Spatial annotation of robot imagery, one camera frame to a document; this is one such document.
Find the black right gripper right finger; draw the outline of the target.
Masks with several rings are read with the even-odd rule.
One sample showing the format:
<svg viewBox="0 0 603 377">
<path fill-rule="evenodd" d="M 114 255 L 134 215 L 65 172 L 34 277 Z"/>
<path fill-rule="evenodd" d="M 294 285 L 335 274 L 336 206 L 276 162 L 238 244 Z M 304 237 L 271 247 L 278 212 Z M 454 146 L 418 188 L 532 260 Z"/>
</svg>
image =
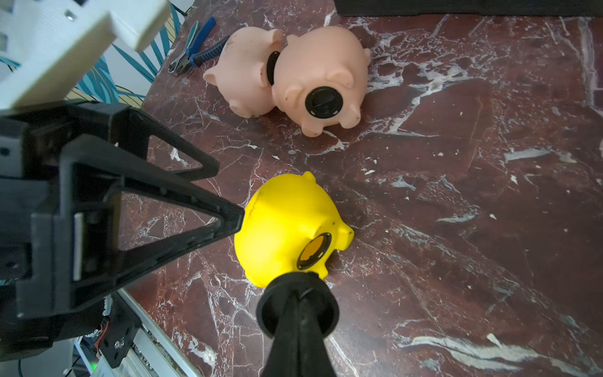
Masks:
<svg viewBox="0 0 603 377">
<path fill-rule="evenodd" d="M 322 331 L 309 300 L 303 298 L 299 303 L 299 376 L 336 377 L 333 366 L 324 345 Z"/>
</svg>

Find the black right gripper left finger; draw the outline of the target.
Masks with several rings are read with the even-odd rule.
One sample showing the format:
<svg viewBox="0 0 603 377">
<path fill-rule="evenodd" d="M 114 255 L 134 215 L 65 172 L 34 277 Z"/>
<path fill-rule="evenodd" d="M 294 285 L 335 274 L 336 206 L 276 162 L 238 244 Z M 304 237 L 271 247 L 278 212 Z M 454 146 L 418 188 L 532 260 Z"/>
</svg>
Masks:
<svg viewBox="0 0 603 377">
<path fill-rule="evenodd" d="M 287 297 L 282 314 L 279 317 L 270 350 L 262 376 L 266 377 L 295 377 L 299 376 L 299 304 L 298 296 L 291 294 Z"/>
</svg>

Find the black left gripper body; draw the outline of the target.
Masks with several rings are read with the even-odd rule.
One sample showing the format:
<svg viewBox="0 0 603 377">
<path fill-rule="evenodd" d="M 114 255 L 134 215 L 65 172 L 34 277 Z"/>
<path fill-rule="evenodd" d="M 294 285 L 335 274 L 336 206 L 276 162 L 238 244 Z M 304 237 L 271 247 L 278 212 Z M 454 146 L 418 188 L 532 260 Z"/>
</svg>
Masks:
<svg viewBox="0 0 603 377">
<path fill-rule="evenodd" d="M 61 150 L 90 134 L 119 141 L 119 105 L 40 105 L 1 113 L 1 358 L 30 358 L 80 336 L 77 316 L 117 291 L 117 221 L 75 254 L 60 230 Z"/>
</svg>

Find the black round plug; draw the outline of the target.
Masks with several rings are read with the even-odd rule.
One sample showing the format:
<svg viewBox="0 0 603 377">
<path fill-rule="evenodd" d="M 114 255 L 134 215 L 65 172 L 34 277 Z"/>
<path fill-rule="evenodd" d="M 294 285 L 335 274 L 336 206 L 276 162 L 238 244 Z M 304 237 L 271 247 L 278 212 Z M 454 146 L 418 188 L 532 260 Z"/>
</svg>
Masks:
<svg viewBox="0 0 603 377">
<path fill-rule="evenodd" d="M 317 119 L 330 119 L 342 110 L 343 98 L 335 88 L 321 86 L 307 94 L 305 106 L 311 116 Z"/>
<path fill-rule="evenodd" d="M 270 86 L 274 85 L 274 72 L 275 72 L 275 67 L 276 67 L 276 63 L 277 63 L 279 56 L 280 56 L 279 51 L 273 51 L 269 55 L 269 58 L 267 61 L 266 72 L 267 72 L 267 79 L 268 79 Z"/>
<path fill-rule="evenodd" d="M 303 272 L 279 276 L 264 290 L 256 309 L 260 329 L 273 338 L 284 317 L 287 303 L 301 303 L 304 300 L 312 308 L 322 336 L 326 338 L 333 333 L 339 322 L 339 305 L 330 288 L 316 273 Z"/>
</svg>

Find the light pink piggy bank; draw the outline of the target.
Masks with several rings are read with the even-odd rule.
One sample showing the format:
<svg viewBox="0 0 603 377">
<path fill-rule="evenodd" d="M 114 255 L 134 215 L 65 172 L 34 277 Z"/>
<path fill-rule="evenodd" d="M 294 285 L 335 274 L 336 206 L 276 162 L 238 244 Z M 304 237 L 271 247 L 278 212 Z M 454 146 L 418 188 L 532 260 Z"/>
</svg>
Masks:
<svg viewBox="0 0 603 377">
<path fill-rule="evenodd" d="M 229 37 L 218 63 L 205 71 L 204 80 L 218 88 L 237 116 L 265 115 L 275 108 L 269 59 L 283 50 L 284 41 L 279 29 L 240 28 Z"/>
</svg>

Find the yellow piggy bank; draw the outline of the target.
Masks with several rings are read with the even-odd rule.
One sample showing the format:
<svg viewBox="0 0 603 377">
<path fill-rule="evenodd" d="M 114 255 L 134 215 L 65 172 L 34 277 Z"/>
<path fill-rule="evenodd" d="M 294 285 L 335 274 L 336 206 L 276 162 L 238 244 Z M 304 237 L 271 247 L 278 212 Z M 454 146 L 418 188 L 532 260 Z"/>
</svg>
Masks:
<svg viewBox="0 0 603 377">
<path fill-rule="evenodd" d="M 326 261 L 334 251 L 345 251 L 353 237 L 333 200 L 307 171 L 278 175 L 262 185 L 245 208 L 234 248 L 246 278 L 266 288 L 287 273 L 325 279 Z"/>
</svg>

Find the dark pink piggy bank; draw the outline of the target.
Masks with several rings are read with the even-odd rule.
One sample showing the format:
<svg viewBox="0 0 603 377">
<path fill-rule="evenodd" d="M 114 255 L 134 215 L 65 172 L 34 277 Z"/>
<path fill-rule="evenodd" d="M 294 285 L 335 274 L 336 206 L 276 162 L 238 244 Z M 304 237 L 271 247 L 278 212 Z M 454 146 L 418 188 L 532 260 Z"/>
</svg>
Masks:
<svg viewBox="0 0 603 377">
<path fill-rule="evenodd" d="M 274 72 L 276 107 L 309 138 L 336 124 L 345 129 L 356 127 L 361 121 L 371 60 L 371 50 L 346 28 L 329 26 L 288 36 Z M 342 110 L 330 119 L 317 119 L 306 110 L 307 94 L 321 86 L 335 88 L 343 98 Z"/>
</svg>

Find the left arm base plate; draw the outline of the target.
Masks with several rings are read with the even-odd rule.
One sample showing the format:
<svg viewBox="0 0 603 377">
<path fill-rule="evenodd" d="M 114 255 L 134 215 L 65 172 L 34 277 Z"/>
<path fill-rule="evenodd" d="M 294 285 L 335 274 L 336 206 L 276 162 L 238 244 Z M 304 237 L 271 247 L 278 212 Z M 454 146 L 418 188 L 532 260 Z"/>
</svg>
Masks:
<svg viewBox="0 0 603 377">
<path fill-rule="evenodd" d="M 105 328 L 98 342 L 100 353 L 112 369 L 121 365 L 133 345 L 141 321 L 118 293 L 111 295 L 111 309 L 105 316 Z"/>
</svg>

